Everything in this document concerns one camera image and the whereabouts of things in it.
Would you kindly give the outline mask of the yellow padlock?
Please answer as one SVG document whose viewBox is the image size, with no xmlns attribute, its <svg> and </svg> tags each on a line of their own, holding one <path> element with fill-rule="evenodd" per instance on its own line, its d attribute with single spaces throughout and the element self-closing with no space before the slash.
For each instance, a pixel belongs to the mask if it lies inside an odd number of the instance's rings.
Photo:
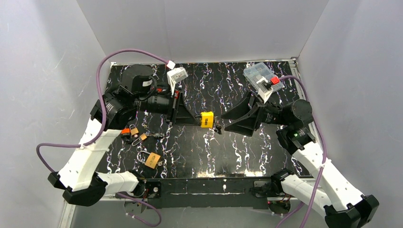
<svg viewBox="0 0 403 228">
<path fill-rule="evenodd" d="M 200 127 L 201 128 L 213 128 L 214 125 L 214 113 L 210 112 L 201 112 L 200 113 Z"/>
</svg>

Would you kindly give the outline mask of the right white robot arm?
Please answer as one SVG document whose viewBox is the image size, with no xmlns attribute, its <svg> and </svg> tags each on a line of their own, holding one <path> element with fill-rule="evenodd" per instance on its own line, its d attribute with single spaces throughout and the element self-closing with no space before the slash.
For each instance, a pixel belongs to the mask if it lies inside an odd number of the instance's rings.
<svg viewBox="0 0 403 228">
<path fill-rule="evenodd" d="M 324 146 L 310 132 L 313 122 L 310 102 L 298 99 L 286 106 L 264 104 L 248 93 L 232 109 L 221 115 L 230 120 L 228 132 L 252 136 L 261 124 L 278 124 L 279 144 L 314 177 L 315 184 L 304 182 L 288 169 L 273 174 L 272 193 L 285 193 L 320 214 L 329 228 L 361 228 L 369 223 L 379 207 L 373 195 L 364 195 L 354 187 L 327 157 Z"/>
</svg>

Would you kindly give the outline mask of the large brass padlock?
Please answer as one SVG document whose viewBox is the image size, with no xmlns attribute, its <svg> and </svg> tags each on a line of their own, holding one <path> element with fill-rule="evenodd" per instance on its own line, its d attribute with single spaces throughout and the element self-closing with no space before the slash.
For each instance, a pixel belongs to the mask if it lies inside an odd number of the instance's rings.
<svg viewBox="0 0 403 228">
<path fill-rule="evenodd" d="M 157 169 L 163 165 L 162 157 L 155 152 L 140 151 L 137 160 L 151 169 Z"/>
</svg>

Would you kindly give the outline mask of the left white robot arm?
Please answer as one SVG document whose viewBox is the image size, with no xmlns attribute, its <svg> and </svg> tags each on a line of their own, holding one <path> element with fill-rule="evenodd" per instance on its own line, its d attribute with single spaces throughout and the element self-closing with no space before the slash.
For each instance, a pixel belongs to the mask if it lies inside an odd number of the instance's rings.
<svg viewBox="0 0 403 228">
<path fill-rule="evenodd" d="M 92 206 L 104 195 L 136 191 L 143 181 L 137 172 L 99 173 L 98 164 L 139 111 L 162 114 L 169 125 L 198 126 L 178 86 L 187 76 L 183 67 L 177 67 L 167 72 L 166 83 L 158 83 L 146 65 L 133 65 L 123 72 L 120 83 L 93 107 L 84 135 L 66 165 L 48 177 L 55 188 L 64 191 L 66 202 Z"/>
</svg>

